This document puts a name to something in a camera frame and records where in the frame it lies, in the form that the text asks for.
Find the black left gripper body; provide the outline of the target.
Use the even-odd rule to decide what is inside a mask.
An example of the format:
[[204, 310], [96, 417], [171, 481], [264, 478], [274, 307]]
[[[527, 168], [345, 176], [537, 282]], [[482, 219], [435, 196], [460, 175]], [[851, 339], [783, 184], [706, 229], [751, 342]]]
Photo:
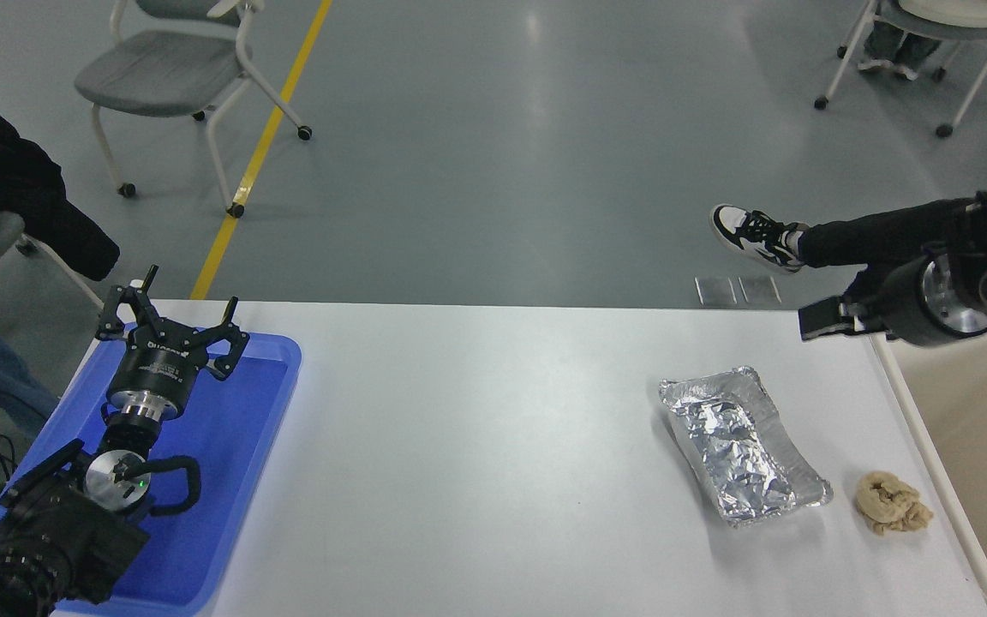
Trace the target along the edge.
[[206, 344], [189, 346], [197, 329], [167, 324], [138, 326], [125, 340], [126, 351], [107, 387], [107, 401], [118, 407], [129, 395], [160, 396], [169, 409], [184, 409], [197, 375], [208, 361]]

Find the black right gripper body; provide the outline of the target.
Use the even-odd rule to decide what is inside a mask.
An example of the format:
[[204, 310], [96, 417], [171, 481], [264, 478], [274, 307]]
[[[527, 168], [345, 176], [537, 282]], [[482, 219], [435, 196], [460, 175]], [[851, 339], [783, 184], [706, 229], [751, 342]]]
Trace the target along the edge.
[[925, 256], [882, 282], [872, 313], [897, 339], [937, 347], [987, 333], [987, 268], [960, 268], [949, 256]]

